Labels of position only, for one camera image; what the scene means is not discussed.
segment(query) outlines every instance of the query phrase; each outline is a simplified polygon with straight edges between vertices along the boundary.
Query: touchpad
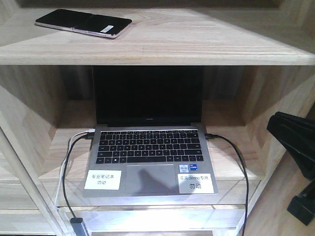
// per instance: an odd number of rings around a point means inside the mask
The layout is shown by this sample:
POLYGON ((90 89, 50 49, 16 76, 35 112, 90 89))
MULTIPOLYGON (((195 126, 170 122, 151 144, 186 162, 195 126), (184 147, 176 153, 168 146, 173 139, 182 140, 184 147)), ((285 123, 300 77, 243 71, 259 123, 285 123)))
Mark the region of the touchpad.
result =
POLYGON ((176 192, 174 165, 127 166, 126 193, 176 192))

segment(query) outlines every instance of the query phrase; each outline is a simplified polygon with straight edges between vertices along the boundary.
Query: black cable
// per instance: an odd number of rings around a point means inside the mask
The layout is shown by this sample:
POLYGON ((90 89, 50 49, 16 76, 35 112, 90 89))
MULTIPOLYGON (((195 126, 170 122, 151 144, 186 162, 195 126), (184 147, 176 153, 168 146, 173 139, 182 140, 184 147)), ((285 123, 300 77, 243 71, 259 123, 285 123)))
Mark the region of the black cable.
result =
POLYGON ((89 138, 88 134, 85 134, 85 135, 80 136, 79 138, 77 138, 77 139, 71 144, 71 147, 70 147, 70 149, 69 149, 69 152, 68 152, 68 154, 67 154, 67 156, 66 156, 66 158, 65 158, 65 162, 64 162, 64 169, 63 169, 63 196, 64 196, 65 202, 66 202, 66 204, 67 204, 67 206, 68 206, 69 210, 71 211, 71 214, 73 215, 74 218, 76 218, 76 216, 75 216, 73 210, 71 209, 71 206, 70 206, 70 204, 69 204, 69 202, 68 202, 68 199, 67 199, 67 196, 66 196, 66 193, 65 193, 65 184, 64 184, 65 173, 66 173, 66 170, 67 170, 67 165, 68 165, 70 153, 71 153, 71 151, 72 151, 72 149, 73 149, 73 146, 74 146, 75 143, 76 143, 77 141, 79 141, 80 139, 88 139, 88 138, 89 138))
POLYGON ((218 134, 205 134, 205 136, 206 136, 206 139, 220 138, 220 139, 223 139, 223 140, 227 141, 229 144, 232 145, 232 147, 234 148, 236 154, 238 155, 238 157, 239 157, 239 159, 241 161, 241 165, 242 165, 242 168, 243 168, 243 173, 244 173, 245 180, 246 180, 245 218, 244 218, 243 231, 242 231, 242 236, 244 236, 246 222, 247 222, 247 214, 248 214, 248 195, 249 195, 249 191, 250 191, 250 183, 248 181, 248 176, 247 176, 245 163, 244 163, 242 154, 239 151, 238 147, 234 143, 232 143, 229 139, 227 139, 227 138, 225 138, 225 137, 223 137, 221 135, 218 135, 218 134))

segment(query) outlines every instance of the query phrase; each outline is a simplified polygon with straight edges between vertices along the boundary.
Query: phone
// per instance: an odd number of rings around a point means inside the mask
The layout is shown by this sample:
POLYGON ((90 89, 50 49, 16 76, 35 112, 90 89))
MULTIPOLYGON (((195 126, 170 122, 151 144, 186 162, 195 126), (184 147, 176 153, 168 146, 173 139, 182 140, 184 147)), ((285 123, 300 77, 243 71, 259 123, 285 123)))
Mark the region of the phone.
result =
POLYGON ((35 25, 105 38, 117 38, 131 22, 131 19, 126 18, 57 9, 35 20, 35 25))

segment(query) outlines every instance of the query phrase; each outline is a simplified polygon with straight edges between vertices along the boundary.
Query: laptop screen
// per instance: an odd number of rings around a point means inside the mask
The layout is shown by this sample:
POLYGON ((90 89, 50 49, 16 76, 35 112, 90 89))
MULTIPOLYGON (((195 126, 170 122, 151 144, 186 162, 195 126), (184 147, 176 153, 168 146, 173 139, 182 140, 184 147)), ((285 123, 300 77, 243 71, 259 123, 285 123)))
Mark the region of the laptop screen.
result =
POLYGON ((94 66, 93 80, 98 124, 201 122, 202 66, 94 66))

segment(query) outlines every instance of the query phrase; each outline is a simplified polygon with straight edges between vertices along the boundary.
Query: white cable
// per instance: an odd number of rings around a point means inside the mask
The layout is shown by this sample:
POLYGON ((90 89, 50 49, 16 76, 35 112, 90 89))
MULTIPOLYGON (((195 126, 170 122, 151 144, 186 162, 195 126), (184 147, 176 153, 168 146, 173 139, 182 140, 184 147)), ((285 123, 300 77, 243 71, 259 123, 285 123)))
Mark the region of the white cable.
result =
POLYGON ((83 131, 83 132, 80 132, 80 133, 77 133, 77 134, 73 135, 73 136, 69 139, 69 141, 68 141, 68 147, 67 147, 67 152, 66 152, 65 157, 64 157, 64 159, 63 159, 63 163, 62 163, 61 166, 60 166, 59 182, 58 182, 57 192, 56 192, 55 201, 54 201, 54 206, 55 206, 55 208, 57 208, 57 199, 58 199, 59 189, 60 189, 60 185, 61 185, 62 178, 63 178, 63 167, 64 167, 64 164, 65 164, 66 157, 68 156, 70 147, 71 147, 71 145, 72 145, 72 143, 73 143, 73 139, 74 139, 75 137, 81 135, 81 134, 93 133, 93 132, 95 132, 95 129, 86 130, 86 131, 83 131))

